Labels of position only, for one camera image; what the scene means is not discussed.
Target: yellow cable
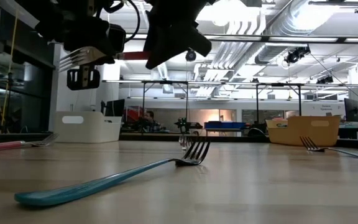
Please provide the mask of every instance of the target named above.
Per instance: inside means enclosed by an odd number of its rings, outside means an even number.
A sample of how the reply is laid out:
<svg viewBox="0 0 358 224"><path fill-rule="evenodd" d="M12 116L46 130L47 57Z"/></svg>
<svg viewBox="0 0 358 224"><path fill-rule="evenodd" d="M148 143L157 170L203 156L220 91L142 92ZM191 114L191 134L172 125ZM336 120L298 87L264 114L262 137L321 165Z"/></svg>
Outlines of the yellow cable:
<svg viewBox="0 0 358 224"><path fill-rule="evenodd" d="M13 50L14 50L14 46L15 46L15 39L16 39L16 28L17 28L17 15L18 15L19 10L16 9L15 12L15 25L13 27L13 37L12 37L12 45L11 45L11 61L9 62L9 68L8 68L8 81L6 83L6 87L5 87L5 100L4 100L4 107L2 110L2 121L1 121L1 126L4 126L4 121L5 121L5 110L6 110L6 102L7 102L7 91L8 91L8 87L9 87L9 74L12 70L12 63L13 63Z"/></svg>

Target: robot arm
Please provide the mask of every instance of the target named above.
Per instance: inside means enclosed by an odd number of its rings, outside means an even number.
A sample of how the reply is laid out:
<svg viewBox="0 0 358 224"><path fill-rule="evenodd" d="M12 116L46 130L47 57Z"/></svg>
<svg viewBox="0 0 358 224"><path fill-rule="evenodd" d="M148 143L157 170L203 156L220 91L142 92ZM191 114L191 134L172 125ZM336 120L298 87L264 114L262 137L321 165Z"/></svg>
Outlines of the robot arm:
<svg viewBox="0 0 358 224"><path fill-rule="evenodd" d="M102 9L108 13L120 10L124 5L120 1L115 6L114 0L15 1L39 20L35 29L48 41L63 43L67 51L92 46L107 55L96 64L114 63L112 57L121 53L128 41L121 26L99 18ZM150 52L149 58L145 58L147 68L152 69L188 49L204 56L209 53L211 42L197 31L195 19L207 3L213 4L215 0L146 2L153 6L146 12L150 24L144 45L144 51Z"/></svg>

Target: storage bin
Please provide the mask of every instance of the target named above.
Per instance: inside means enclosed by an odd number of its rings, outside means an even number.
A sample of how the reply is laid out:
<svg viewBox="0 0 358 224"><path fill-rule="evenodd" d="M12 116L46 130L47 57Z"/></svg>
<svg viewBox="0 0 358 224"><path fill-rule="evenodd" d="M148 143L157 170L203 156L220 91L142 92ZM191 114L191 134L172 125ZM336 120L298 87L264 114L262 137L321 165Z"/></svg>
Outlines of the storage bin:
<svg viewBox="0 0 358 224"><path fill-rule="evenodd" d="M58 111L54 132L56 142L102 143L118 141L122 117L107 117L100 112Z"/></svg>
<svg viewBox="0 0 358 224"><path fill-rule="evenodd" d="M309 137L321 147L334 146L338 139L338 116L294 116L288 120L266 120L270 142L302 146L300 136Z"/></svg>

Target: fork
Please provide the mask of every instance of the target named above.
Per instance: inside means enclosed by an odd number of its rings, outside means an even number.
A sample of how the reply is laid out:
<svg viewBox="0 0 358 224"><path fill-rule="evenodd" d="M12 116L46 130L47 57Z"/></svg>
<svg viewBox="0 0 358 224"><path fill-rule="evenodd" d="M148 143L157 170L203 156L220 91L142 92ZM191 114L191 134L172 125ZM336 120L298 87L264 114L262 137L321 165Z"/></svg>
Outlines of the fork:
<svg viewBox="0 0 358 224"><path fill-rule="evenodd" d="M332 150L332 151L336 151L336 152L341 152L343 154L347 154L350 156L354 156L358 158L358 153L353 153L353 152L348 152L348 151L344 151L344 150L340 150L340 149L333 149L330 147L318 147L309 137L302 137L300 136L301 142L303 144L303 146L305 148L307 148L308 151L312 151L312 152L325 152L326 149L328 150Z"/></svg>
<svg viewBox="0 0 358 224"><path fill-rule="evenodd" d="M82 184L72 185L53 190L42 190L36 192L16 193L14 198L17 202L24 205L31 205L37 207L45 207L58 205L61 203L71 202L79 198L95 194L102 190L108 189L118 183L133 177L137 174L143 173L154 167L158 167L168 162L175 162L177 166L197 166L202 163L208 153L211 141L204 138L200 147L201 141L197 144L194 142L186 154L181 159L163 159L161 161L153 162L135 169L113 174L100 179L92 180Z"/></svg>
<svg viewBox="0 0 358 224"><path fill-rule="evenodd" d="M0 143L0 150L12 149L12 148L23 147L23 146L46 147L51 145L51 143L53 143L58 136L59 136L58 133L53 133L40 142L25 142L25 141L3 142Z"/></svg>
<svg viewBox="0 0 358 224"><path fill-rule="evenodd" d="M116 54L113 58L118 60L147 60L149 55L149 52L125 52ZM82 47L60 59L59 72L94 62L106 56L106 54L102 53L96 47Z"/></svg>

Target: ceiling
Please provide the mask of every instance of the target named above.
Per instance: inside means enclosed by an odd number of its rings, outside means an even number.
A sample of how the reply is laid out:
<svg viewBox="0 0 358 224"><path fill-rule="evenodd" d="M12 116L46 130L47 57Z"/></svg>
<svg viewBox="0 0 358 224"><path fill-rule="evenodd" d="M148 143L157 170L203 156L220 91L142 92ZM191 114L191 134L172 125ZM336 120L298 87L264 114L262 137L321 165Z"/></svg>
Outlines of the ceiling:
<svg viewBox="0 0 358 224"><path fill-rule="evenodd" d="M140 11L140 34L146 34L148 30L148 24L145 20L146 16L144 12L150 10L151 6L146 4L143 1L134 0L137 7ZM288 3L288 0L263 0L263 6L261 12L265 14L266 23L275 21L277 19L276 14ZM0 6L10 13L14 13L14 0L0 0ZM318 6L318 10L313 12L308 12L304 23L315 20L318 17L321 17L320 13L327 9L326 6ZM327 21L322 23L316 29L314 29L309 35L310 36L358 36L358 14L354 12L357 9L357 6L338 6L332 11L332 15ZM25 10L20 9L21 13L19 19L26 22L30 26L36 24L35 19L28 15ZM224 17L224 13L219 13L214 15L214 19L217 17ZM136 14L135 10L129 6L124 6L121 10L113 13L107 14L103 12L101 17L110 23L118 24L122 26L128 34L131 34L135 30L136 26ZM202 34L227 34L230 29L230 25L226 24L225 26L216 26L213 21L197 21L199 23L198 30ZM140 51L143 49L143 40L132 40L128 42L125 46L125 52ZM214 58L218 53L220 53L222 42L213 42L212 51L207 55L207 57L202 57L197 55L197 58L194 62L187 62L185 60L185 53L180 54L176 57L171 58L165 64L168 70L168 77L172 76L175 79L185 80L188 77L194 77L195 66L197 64L210 65L214 61ZM249 47L247 51L244 51L240 56L241 58L252 55ZM342 82L347 81L348 70L353 67L358 62L358 45L349 45L349 44L310 44L311 53L314 55L308 55L305 58L301 59L298 63L292 65L288 69L284 63L283 57L287 55L287 51L282 52L280 55L275 57L275 60L271 61L268 66L261 67L258 72L252 73L248 70L246 75L238 73L240 76L240 82L249 82L252 77L257 77L260 82L285 82L289 80L291 82L310 82L310 77L316 76L319 73L324 72L325 68L333 68L333 74L337 76ZM119 62L121 65L121 75L125 79L148 79L151 78L151 71L145 68L145 61L126 61ZM230 70L234 70L234 73L239 71L238 68L242 67L244 61L237 61L236 66Z"/></svg>
<svg viewBox="0 0 358 224"><path fill-rule="evenodd" d="M281 10L288 1L287 0L276 0L276 5L273 8L266 9L268 12L267 21L272 19L272 17ZM150 9L150 7L145 4L144 9ZM318 36L358 36L358 14L354 13L356 7L342 7L337 12L335 12L327 22L314 30L310 35ZM102 15L104 19L108 19L107 14ZM144 20L144 17L141 16L142 22L140 23L139 33L147 33L147 23ZM109 20L112 23L119 24L123 26L128 33L134 31L135 28L135 12L129 7L125 7L117 13L114 13L109 16ZM203 34L225 34L228 29L228 25L224 27L219 27L214 25L211 21L198 21L199 27L198 30ZM142 40L133 40L126 44L125 51L131 52L136 50L142 50L144 41ZM219 50L220 42L213 42L213 49L207 57L202 57L201 55L197 56L195 62L186 62L185 53L178 55L171 60L166 62L168 72L170 71L189 71L194 70L194 66L197 63L209 63L213 60L214 56ZM321 60L323 65L327 68L338 65L339 63L344 63L350 59L358 57L358 45L345 45L345 44L311 44L310 49L312 54L316 56L318 60ZM131 75L136 77L138 74L150 74L150 70L147 70L145 67L144 61L128 61L124 62L121 65L121 74L125 75L126 78L130 78ZM316 75L319 72L322 72L324 68L313 58L307 57L301 60L298 64L290 69L290 75L292 77L305 77L308 78L311 75ZM272 81L276 82L274 77L287 77L288 70L284 69L281 66L269 66L262 70L264 72L264 77L272 77ZM347 70L336 71L337 75L340 77L346 77Z"/></svg>

